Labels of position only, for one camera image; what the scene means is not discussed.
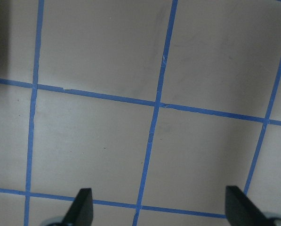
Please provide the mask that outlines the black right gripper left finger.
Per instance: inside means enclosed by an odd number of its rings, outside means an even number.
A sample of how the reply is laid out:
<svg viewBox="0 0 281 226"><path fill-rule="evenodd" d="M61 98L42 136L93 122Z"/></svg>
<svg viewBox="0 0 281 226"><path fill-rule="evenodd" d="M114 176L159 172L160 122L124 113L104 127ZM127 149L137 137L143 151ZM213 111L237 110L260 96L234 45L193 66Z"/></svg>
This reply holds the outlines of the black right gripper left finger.
<svg viewBox="0 0 281 226"><path fill-rule="evenodd" d="M91 188L82 188L76 195L61 226L91 226L94 218Z"/></svg>

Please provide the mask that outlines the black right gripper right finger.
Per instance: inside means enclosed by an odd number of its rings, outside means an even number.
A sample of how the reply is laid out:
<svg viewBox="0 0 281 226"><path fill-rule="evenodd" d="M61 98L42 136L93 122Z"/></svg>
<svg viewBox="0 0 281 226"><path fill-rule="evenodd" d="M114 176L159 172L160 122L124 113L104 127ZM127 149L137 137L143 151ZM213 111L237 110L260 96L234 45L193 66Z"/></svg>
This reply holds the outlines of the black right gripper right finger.
<svg viewBox="0 0 281 226"><path fill-rule="evenodd" d="M238 186L225 188L225 216L231 226L267 226L268 219Z"/></svg>

